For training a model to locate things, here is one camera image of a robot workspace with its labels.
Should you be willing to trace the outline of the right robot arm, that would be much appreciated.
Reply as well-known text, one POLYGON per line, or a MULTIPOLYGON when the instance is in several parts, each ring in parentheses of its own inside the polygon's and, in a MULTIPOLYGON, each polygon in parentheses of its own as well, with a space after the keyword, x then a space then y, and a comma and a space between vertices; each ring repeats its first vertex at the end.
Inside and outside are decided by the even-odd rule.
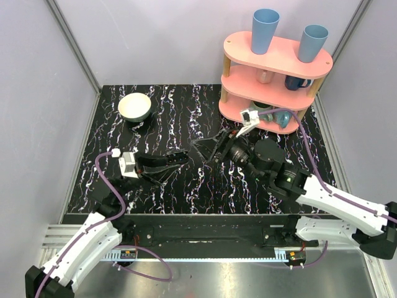
POLYGON ((378 204, 325 183, 303 168, 286 162, 285 152, 269 138, 250 146, 235 130, 223 130, 214 137, 194 140, 192 145, 207 161, 232 161, 274 197, 291 199, 333 215, 333 219, 294 216, 294 225, 281 232, 285 244, 295 246, 302 240, 325 240, 350 243, 383 260, 394 257, 395 202, 378 204))

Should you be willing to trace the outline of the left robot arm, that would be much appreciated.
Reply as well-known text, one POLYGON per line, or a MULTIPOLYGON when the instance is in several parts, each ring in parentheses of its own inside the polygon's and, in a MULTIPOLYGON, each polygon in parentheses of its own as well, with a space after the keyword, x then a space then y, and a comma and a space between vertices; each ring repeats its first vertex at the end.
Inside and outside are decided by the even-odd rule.
POLYGON ((118 159, 120 173, 127 183, 143 178, 157 186, 164 184, 189 159, 186 151, 150 155, 118 148, 97 155, 96 170, 111 193, 51 260, 26 272, 26 297, 74 297, 84 278, 100 261, 110 261, 117 269, 126 270, 137 259, 141 247, 135 235, 135 223, 125 217, 127 205, 121 189, 100 168, 100 159, 106 156, 118 159))

